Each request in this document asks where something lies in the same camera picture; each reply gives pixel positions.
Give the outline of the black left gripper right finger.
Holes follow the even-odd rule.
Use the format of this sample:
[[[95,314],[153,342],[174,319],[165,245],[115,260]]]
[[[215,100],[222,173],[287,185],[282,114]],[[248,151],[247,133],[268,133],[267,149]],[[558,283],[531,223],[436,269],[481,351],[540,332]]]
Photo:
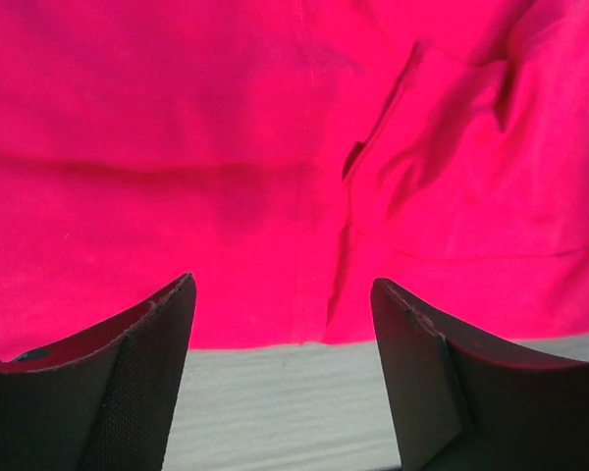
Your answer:
[[[405,470],[589,470],[589,361],[537,351],[379,279],[371,308]]]

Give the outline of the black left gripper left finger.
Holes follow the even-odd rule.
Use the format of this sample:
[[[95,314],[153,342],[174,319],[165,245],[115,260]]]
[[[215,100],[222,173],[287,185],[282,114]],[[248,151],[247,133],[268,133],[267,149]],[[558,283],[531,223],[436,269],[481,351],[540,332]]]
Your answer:
[[[0,470],[160,470],[196,302],[184,274],[140,304],[0,361]]]

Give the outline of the pink t-shirt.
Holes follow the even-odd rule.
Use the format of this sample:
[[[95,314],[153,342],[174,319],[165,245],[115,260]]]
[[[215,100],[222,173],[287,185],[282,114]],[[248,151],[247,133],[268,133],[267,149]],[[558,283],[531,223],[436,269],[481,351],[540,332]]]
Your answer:
[[[589,335],[589,1],[0,1],[0,359],[186,272],[197,349]]]

